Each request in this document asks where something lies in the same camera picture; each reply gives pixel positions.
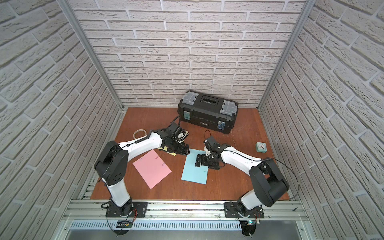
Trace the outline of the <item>light blue paper sheet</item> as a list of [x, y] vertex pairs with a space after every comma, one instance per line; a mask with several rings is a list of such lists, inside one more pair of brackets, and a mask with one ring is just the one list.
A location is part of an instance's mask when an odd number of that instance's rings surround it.
[[202, 150], [193, 150], [193, 149], [190, 150], [190, 153], [186, 157], [181, 180], [203, 184], [203, 185], [207, 183], [208, 167], [195, 166], [197, 155], [201, 155], [201, 154], [205, 154], [205, 152]]

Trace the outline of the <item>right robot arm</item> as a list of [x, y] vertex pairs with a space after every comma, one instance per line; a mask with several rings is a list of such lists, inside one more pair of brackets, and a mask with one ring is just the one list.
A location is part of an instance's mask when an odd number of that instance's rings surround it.
[[227, 144], [206, 144], [206, 153], [198, 154], [195, 160], [196, 167], [206, 166], [213, 170], [219, 170], [220, 163], [232, 165], [251, 178], [253, 189], [234, 204], [242, 215], [261, 205], [271, 207], [290, 189], [275, 160], [252, 157]]

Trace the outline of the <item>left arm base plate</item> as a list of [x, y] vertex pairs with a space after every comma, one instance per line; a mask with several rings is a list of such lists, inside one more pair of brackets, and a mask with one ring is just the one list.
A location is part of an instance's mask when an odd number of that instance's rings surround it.
[[144, 218], [148, 204], [148, 202], [128, 202], [122, 207], [118, 207], [114, 202], [110, 201], [109, 206], [107, 207], [106, 217]]

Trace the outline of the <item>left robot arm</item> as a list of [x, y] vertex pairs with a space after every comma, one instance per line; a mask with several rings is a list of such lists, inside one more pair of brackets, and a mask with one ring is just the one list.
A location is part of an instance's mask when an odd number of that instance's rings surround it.
[[119, 208], [131, 205], [132, 198], [124, 182], [127, 165], [131, 159], [158, 148], [186, 156], [190, 153], [189, 145], [184, 143], [188, 135], [189, 132], [185, 130], [172, 132], [160, 129], [150, 131], [148, 135], [136, 140], [108, 142], [96, 160], [94, 169], [106, 184], [112, 203]]

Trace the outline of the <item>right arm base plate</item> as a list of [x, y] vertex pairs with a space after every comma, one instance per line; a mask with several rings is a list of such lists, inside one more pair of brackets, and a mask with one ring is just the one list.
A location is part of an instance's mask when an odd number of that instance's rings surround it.
[[248, 210], [241, 203], [225, 202], [224, 203], [225, 217], [228, 219], [262, 219], [265, 217], [264, 210], [261, 205]]

